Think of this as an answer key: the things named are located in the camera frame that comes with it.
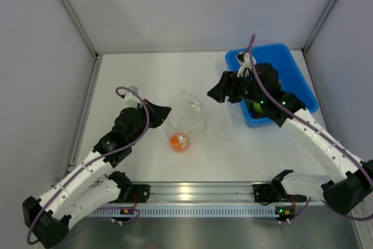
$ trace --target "transparent bag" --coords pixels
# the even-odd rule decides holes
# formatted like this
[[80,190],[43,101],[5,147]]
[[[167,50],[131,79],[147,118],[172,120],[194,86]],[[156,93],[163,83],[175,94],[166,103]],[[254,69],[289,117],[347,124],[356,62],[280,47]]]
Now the transparent bag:
[[172,110],[163,124],[164,132],[171,147],[177,152],[184,152],[204,133],[205,111],[197,97],[187,90],[172,97],[168,106]]

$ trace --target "perforated metal strip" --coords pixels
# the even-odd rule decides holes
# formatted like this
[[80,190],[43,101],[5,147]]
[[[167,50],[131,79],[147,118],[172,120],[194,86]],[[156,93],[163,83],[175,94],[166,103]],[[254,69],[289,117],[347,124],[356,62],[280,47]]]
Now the perforated metal strip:
[[[138,206],[140,217],[143,218],[177,218],[177,217],[278,217],[274,206]],[[121,214],[118,209],[101,208],[94,211],[90,217],[129,217]]]

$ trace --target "white table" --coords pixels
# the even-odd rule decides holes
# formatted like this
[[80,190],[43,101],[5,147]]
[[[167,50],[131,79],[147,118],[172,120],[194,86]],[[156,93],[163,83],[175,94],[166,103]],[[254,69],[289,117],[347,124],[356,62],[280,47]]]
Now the white table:
[[[123,109],[115,88],[135,85],[142,98],[164,106],[179,91],[189,90],[207,109],[207,132],[199,143],[177,154],[171,150],[162,127],[149,130],[117,167],[132,181],[268,181],[284,169],[326,174],[299,143],[275,124],[249,128],[239,104],[218,104],[207,97],[207,91],[227,70],[225,53],[104,55],[78,162],[111,129]],[[312,88],[301,51],[291,53]],[[323,124],[320,111],[314,117]]]

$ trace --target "green object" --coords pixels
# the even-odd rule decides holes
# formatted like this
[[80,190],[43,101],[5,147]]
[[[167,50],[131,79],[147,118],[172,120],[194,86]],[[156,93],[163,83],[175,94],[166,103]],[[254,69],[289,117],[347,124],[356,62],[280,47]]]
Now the green object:
[[258,114],[260,114],[260,113],[263,112],[263,110],[261,109],[261,105],[258,104],[258,103],[254,103],[254,104],[253,104],[253,108],[254,108],[254,112],[256,112],[256,113],[258,113]]

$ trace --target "gray floor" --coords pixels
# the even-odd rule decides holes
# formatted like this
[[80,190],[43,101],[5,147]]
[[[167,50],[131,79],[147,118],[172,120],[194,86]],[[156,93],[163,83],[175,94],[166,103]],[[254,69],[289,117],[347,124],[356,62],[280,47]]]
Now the gray floor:
[[313,206],[292,225],[249,218],[157,218],[112,224],[86,218],[57,248],[70,249],[358,249],[354,225],[322,206]]

